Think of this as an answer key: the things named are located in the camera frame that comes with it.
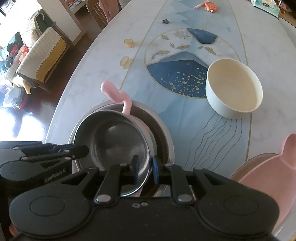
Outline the sofa with knitted cover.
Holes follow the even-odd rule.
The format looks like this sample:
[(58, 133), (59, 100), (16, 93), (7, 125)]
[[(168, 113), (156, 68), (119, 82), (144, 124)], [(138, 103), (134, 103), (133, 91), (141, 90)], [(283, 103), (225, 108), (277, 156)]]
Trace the sofa with knitted cover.
[(26, 23), (1, 50), (1, 81), (30, 94), (32, 88), (47, 90), (47, 81), (73, 43), (43, 9)]

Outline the orange tape measure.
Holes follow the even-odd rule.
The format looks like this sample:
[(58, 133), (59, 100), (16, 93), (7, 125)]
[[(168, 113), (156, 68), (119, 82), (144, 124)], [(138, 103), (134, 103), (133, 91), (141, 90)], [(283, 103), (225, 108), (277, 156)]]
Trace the orange tape measure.
[(218, 6), (217, 6), (217, 4), (215, 4), (213, 2), (205, 1), (204, 6), (205, 6), (205, 10), (210, 13), (217, 12)]

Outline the large stainless steel bowl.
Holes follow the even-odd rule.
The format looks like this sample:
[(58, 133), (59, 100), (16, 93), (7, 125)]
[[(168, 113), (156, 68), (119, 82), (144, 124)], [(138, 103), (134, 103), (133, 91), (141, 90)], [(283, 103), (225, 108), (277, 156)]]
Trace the large stainless steel bowl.
[[(74, 144), (74, 134), (78, 128), (78, 125), (83, 121), (85, 117), (87, 117), (91, 113), (95, 113), (98, 110), (101, 109), (111, 109), (111, 110), (122, 110), (123, 104), (122, 103), (114, 103), (112, 101), (106, 101), (101, 103), (99, 106), (94, 108), (92, 111), (90, 111), (88, 114), (86, 114), (74, 127), (69, 142)], [(148, 106), (138, 102), (133, 101), (132, 102), (132, 110), (131, 114), (142, 120), (152, 131), (152, 134), (154, 135), (154, 138), (156, 140), (157, 144), (157, 154), (155, 156), (158, 156), (158, 158), (161, 160), (163, 164), (165, 163), (173, 163), (174, 162), (174, 145), (173, 140), (171, 139), (171, 134), (164, 124), (164, 122), (161, 120), (161, 118), (158, 116), (158, 114), (153, 111)], [(76, 165), (75, 160), (75, 171), (81, 171), (78, 166)], [(151, 173), (148, 177), (148, 180), (145, 182), (144, 187), (142, 189), (142, 192), (140, 196), (143, 197), (158, 197), (161, 196), (161, 194), (164, 192), (166, 186), (165, 185), (156, 185), (154, 183), (153, 173), (151, 169)]]

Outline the wooden chair with pink towel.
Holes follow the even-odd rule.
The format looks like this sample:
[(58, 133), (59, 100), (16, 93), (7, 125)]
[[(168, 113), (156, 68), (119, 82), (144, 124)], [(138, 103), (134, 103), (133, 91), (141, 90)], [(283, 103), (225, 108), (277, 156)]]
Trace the wooden chair with pink towel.
[(86, 8), (101, 30), (103, 30), (122, 9), (118, 0), (87, 0)]

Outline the pink bear-shaped plate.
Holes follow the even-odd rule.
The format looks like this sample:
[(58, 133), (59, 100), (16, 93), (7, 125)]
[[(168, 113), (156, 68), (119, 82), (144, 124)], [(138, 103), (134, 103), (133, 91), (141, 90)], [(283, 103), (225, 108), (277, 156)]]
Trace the pink bear-shaped plate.
[(295, 133), (283, 141), (279, 154), (263, 153), (242, 164), (231, 180), (271, 196), (279, 206), (276, 230), (295, 202)]

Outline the pink bowl with steel insert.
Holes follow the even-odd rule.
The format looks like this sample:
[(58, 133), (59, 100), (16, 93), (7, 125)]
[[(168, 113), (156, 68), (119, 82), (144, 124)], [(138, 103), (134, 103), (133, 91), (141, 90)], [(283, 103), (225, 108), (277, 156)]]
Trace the pink bowl with steel insert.
[(151, 173), (151, 159), (157, 154), (157, 144), (150, 128), (131, 114), (132, 100), (124, 91), (119, 91), (109, 81), (102, 83), (100, 90), (111, 101), (122, 103), (122, 110), (101, 109), (89, 114), (78, 125), (74, 144), (89, 149), (87, 157), (80, 158), (76, 165), (80, 170), (97, 166), (108, 170), (115, 164), (130, 164), (134, 156), (139, 157), (138, 181), (125, 185), (122, 196), (140, 196)]

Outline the tissue box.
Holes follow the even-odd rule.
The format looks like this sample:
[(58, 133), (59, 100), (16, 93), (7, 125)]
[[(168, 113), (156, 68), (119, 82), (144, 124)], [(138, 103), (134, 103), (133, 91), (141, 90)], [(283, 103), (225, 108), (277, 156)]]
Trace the tissue box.
[(277, 18), (280, 15), (280, 8), (274, 0), (251, 0), (250, 2), (254, 7), (262, 9)]

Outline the cream round bowl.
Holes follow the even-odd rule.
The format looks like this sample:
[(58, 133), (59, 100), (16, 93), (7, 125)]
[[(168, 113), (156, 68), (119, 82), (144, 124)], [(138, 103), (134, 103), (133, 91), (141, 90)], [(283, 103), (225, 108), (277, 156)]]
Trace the cream round bowl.
[(209, 66), (205, 91), (215, 112), (234, 120), (253, 113), (263, 100), (259, 78), (247, 65), (234, 59), (219, 59)]

